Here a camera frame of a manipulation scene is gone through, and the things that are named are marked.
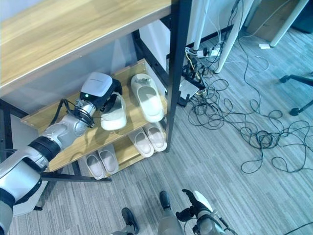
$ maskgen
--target white shoe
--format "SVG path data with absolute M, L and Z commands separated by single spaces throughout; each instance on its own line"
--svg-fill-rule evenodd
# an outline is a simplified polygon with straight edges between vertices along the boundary
M 88 167 L 88 170 L 96 180 L 100 180 L 106 175 L 101 160 L 96 154 L 92 153 L 86 156 L 85 163 Z
M 113 144 L 108 144 L 98 149 L 99 157 L 103 163 L 105 170 L 113 175 L 118 171 L 118 161 L 115 156 Z
M 153 155 L 154 149 L 150 143 L 146 133 L 142 128 L 128 134 L 129 139 L 133 142 L 138 152 L 144 157 L 148 158 Z
M 126 125 L 126 104 L 123 97 L 117 93 L 116 101 L 113 107 L 107 112 L 101 114 L 101 127 L 106 131 L 118 130 Z
M 157 86 L 152 78 L 143 73 L 132 77 L 132 91 L 141 107 L 144 118 L 148 122 L 158 122 L 164 117 L 164 109 Z
M 166 149 L 167 143 L 160 123 L 149 123 L 144 126 L 143 129 L 147 134 L 148 139 L 150 140 L 155 151 L 162 152 Z

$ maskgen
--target wooden shelf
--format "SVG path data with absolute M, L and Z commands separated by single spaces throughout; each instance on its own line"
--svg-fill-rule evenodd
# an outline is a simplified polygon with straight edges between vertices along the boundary
M 45 0 L 1 23 L 1 93 L 170 14 L 171 0 Z
M 75 142 L 64 151 L 59 153 L 49 164 L 49 171 L 56 171 L 67 164 L 80 159 L 82 156 L 89 154 L 98 148 L 102 147 L 105 144 L 113 143 L 123 137 L 133 130 L 136 130 L 148 122 L 144 119 L 141 109 L 138 105 L 138 102 L 135 99 L 130 87 L 130 79 L 138 73 L 147 73 L 151 77 L 156 75 L 152 72 L 151 67 L 147 64 L 145 60 L 138 61 L 135 65 L 126 67 L 122 71 L 113 74 L 112 77 L 118 79 L 123 86 L 123 98 L 126 102 L 126 115 L 127 115 L 127 125 L 118 131 L 109 132 L 101 128 L 100 125 L 100 113 L 96 112 L 93 116 L 95 121 L 95 126 L 91 129 L 88 129 L 87 132 L 77 138 Z M 79 96 L 79 93 L 72 95 L 69 100 L 75 102 L 76 98 Z M 161 95 L 161 101 L 164 107 L 164 112 L 167 112 L 167 102 L 164 96 Z M 51 122 L 51 119 L 54 117 L 58 104 L 52 104 L 48 107 L 45 107 L 38 112 L 26 116 L 22 119 L 22 122 L 27 123 L 30 126 L 34 126 L 42 133 Z M 66 114 L 65 108 L 60 112 L 59 120 Z M 117 151 L 119 153 L 119 161 L 121 161 L 121 168 L 129 166 L 129 160 L 132 162 L 139 161 L 138 159 L 133 159 L 138 153 L 133 153 L 134 150 L 130 147 L 121 148 L 122 143 L 117 142 Z
M 114 149 L 119 163 L 119 171 L 144 159 L 128 137 L 123 137 L 114 142 Z

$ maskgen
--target power strip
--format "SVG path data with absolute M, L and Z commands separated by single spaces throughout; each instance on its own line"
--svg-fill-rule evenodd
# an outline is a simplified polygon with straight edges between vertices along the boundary
M 208 57 L 217 57 L 220 55 L 220 50 L 221 48 L 219 46 L 217 46 L 216 48 L 212 48 L 210 50 L 210 53 L 208 53 Z
M 203 50 L 198 50 L 196 57 L 197 58 L 216 57 L 220 55 L 220 50 L 221 50 L 220 47 L 212 47 L 209 52 L 206 52 L 206 55 L 204 55 Z

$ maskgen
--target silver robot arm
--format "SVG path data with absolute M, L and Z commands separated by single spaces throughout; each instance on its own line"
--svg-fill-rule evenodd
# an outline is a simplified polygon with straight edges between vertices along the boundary
M 49 126 L 27 147 L 0 164 L 0 235 L 9 230 L 13 206 L 26 202 L 38 190 L 40 174 L 49 162 L 93 126 L 92 115 L 97 109 L 114 104 L 116 95 L 111 96 L 112 92 L 122 93 L 119 81 L 102 73 L 92 73 L 82 87 L 74 110 L 68 109 L 60 122 Z

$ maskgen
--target gray carpet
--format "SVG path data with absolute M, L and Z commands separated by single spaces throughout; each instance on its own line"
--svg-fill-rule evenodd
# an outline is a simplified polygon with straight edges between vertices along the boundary
M 262 40 L 256 37 L 243 39 L 253 68 L 262 70 L 267 66 L 265 60 L 255 55 L 269 61 L 267 71 L 248 69 L 246 75 L 261 93 L 262 112 L 268 114 L 270 110 L 280 109 L 286 127 L 300 119 L 312 125 L 313 106 L 297 117 L 290 116 L 288 111 L 312 100 L 313 88 L 292 80 L 282 84 L 278 79 L 285 74 L 307 75 L 313 70 L 313 35 L 291 29 L 277 47 L 268 50 L 259 49 L 259 42 Z M 228 61 L 246 61 L 238 42 Z M 245 65 L 226 63 L 220 74 L 207 80 L 212 83 L 219 78 L 226 79 L 229 88 L 221 95 L 230 98 L 234 109 L 240 112 L 248 111 L 249 101 L 257 98 L 257 93 L 243 82 Z M 264 150 L 260 170 L 244 174 L 241 164 L 258 159 L 260 151 L 250 147 L 227 123 L 214 131 L 191 125 L 187 118 L 190 109 L 191 104 L 177 108 L 169 153 L 157 153 L 113 175 L 112 183 L 58 182 L 46 198 L 44 210 L 14 218 L 9 234 L 107 235 L 124 227 L 120 212 L 123 207 L 134 212 L 140 234 L 157 234 L 161 219 L 159 192 L 167 190 L 174 211 L 180 211 L 190 206 L 182 188 L 203 193 L 240 235 L 282 235 L 313 221 L 313 171 L 290 174 L 275 169 L 270 163 L 273 157 L 280 156 L 286 159 L 291 170 L 295 169 L 303 161 L 303 147 L 283 147 L 288 141 L 282 140 L 282 146 Z M 259 128 L 275 131 L 268 119 L 256 114 L 249 118 Z M 307 142 L 313 146 L 312 137 L 308 137 Z M 312 152 L 308 152 L 305 167 L 313 168 Z M 66 167 L 64 172 L 72 172 L 71 167 Z M 187 234 L 192 234 L 194 222 L 188 222 Z M 292 234 L 313 234 L 313 225 Z

